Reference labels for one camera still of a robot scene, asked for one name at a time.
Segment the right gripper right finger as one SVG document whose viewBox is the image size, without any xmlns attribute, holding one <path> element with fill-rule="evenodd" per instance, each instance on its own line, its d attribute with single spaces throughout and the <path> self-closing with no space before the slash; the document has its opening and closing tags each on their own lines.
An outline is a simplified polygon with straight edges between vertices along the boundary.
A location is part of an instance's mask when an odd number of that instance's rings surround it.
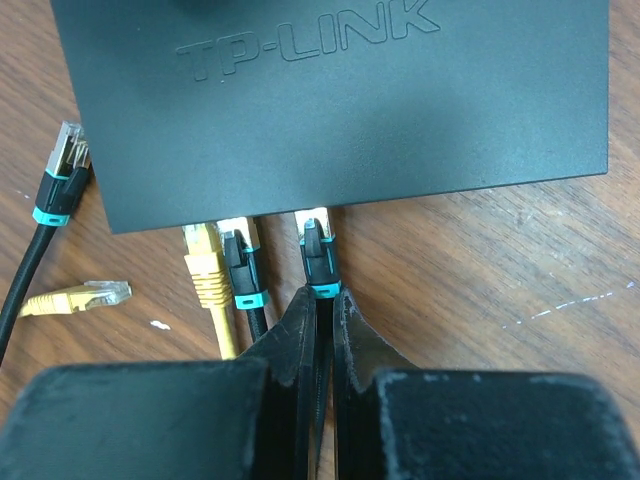
<svg viewBox="0 0 640 480">
<path fill-rule="evenodd" d="M 635 479 L 639 452 L 608 391 L 563 372 L 428 370 L 333 307 L 340 479 Z"/>
</svg>

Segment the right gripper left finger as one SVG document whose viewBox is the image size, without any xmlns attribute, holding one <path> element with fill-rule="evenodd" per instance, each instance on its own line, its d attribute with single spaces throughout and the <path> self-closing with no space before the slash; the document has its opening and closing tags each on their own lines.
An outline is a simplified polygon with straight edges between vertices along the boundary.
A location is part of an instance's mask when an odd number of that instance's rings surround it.
<svg viewBox="0 0 640 480">
<path fill-rule="evenodd" d="M 1 431 L 5 479 L 312 479 L 316 304 L 226 361 L 77 364 L 38 374 Z"/>
</svg>

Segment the black cable teal plugs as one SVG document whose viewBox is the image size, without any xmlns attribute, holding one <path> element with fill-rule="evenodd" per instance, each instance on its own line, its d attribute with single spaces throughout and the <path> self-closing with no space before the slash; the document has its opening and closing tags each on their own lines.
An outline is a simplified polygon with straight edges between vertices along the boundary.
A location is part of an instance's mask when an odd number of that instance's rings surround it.
<svg viewBox="0 0 640 480">
<path fill-rule="evenodd" d="M 265 307 L 270 301 L 265 261 L 256 222 L 236 217 L 216 223 L 235 306 L 244 311 L 251 338 L 256 342 L 268 331 Z"/>
</svg>

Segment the black network switch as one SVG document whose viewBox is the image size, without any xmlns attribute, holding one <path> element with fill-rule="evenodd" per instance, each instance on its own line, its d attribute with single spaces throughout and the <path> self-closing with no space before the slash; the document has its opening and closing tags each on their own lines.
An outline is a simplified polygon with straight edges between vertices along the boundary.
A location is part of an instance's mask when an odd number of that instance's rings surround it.
<svg viewBox="0 0 640 480">
<path fill-rule="evenodd" d="M 55 1 L 111 229 L 603 174 L 605 1 Z"/>
</svg>

